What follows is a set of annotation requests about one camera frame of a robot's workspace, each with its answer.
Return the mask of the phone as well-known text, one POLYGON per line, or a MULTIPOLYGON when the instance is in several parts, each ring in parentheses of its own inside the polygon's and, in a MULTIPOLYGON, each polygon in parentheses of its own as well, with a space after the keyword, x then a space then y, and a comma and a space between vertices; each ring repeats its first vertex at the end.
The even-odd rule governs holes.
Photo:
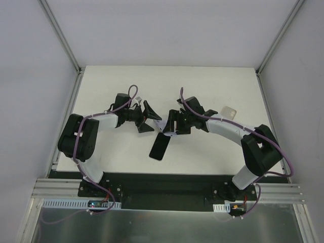
POLYGON ((171 137, 166 136, 163 133, 158 133, 149 153, 149 157, 157 161, 161 161, 164 157, 170 139, 171 137))

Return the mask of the beige translucent phone case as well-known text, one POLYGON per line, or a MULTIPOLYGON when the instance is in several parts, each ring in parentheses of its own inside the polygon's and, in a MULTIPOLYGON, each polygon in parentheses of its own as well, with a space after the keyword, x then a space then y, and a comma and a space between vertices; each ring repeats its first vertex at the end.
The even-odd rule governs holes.
POLYGON ((220 112, 221 116, 228 120, 234 120, 237 111, 231 107, 224 106, 220 112))

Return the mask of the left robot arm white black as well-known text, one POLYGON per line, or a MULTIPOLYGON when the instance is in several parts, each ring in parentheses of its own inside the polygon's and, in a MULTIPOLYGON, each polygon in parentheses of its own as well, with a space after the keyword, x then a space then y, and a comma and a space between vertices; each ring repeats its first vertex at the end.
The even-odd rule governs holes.
POLYGON ((71 114, 60 135, 58 150, 74 161, 83 179, 91 183, 89 190, 96 197, 107 191, 106 183, 101 181, 104 172, 93 159, 98 134, 125 122, 133 122, 139 133, 153 132, 154 128, 146 124, 146 120, 161 120, 146 100, 143 101, 144 109, 139 101, 134 106, 131 102, 129 94, 118 93, 107 111, 85 117, 71 114))

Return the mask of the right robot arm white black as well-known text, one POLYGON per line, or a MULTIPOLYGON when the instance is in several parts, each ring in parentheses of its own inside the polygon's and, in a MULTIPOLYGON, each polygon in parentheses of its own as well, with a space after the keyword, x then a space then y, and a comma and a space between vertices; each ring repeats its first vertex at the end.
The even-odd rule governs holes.
POLYGON ((264 176, 282 159, 271 129, 266 125, 246 127, 226 119, 214 110, 204 110, 196 97, 177 100, 179 110, 171 109, 167 120, 157 123, 166 136, 187 135, 191 128, 220 135, 242 148, 245 165, 230 181, 218 189, 218 196, 235 201, 243 197, 246 188, 264 176))

